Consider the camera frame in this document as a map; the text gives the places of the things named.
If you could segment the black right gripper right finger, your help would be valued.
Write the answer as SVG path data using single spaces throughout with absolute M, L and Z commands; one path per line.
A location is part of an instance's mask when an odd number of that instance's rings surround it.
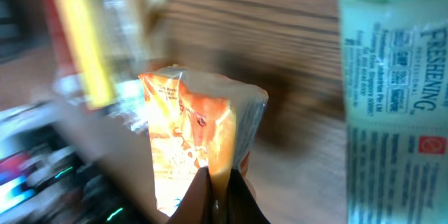
M 270 224 L 240 172 L 233 169 L 227 189 L 228 224 Z

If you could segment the yellow highlighter pen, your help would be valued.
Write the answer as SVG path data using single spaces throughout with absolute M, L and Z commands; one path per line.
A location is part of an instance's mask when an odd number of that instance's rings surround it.
M 89 109 L 116 99 L 95 0 L 54 0 Z

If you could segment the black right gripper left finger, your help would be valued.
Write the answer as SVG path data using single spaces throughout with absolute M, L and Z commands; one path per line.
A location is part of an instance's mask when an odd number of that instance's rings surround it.
M 167 224 L 208 224 L 211 222 L 211 179 L 207 167 L 200 168 L 177 210 Z

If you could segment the teal wet wipes pack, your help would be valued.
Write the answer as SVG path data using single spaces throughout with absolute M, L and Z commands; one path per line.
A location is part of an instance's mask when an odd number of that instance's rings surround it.
M 447 0 L 338 0 L 349 223 L 447 222 Z

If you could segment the orange tissue pack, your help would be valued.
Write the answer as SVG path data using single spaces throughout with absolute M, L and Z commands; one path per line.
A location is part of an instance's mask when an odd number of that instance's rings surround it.
M 157 209 L 172 216 L 197 171 L 246 174 L 269 99 L 256 85 L 180 66 L 142 73 Z

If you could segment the red snack bar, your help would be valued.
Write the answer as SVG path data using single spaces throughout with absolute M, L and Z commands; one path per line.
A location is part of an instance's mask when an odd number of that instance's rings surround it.
M 52 42 L 59 77 L 77 74 L 74 61 L 67 44 L 55 0 L 43 0 L 45 21 Z

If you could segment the brown paper snack bag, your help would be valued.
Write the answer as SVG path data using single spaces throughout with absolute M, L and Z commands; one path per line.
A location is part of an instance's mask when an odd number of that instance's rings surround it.
M 168 0 L 94 0 L 106 55 L 121 79 L 136 78 L 165 56 Z

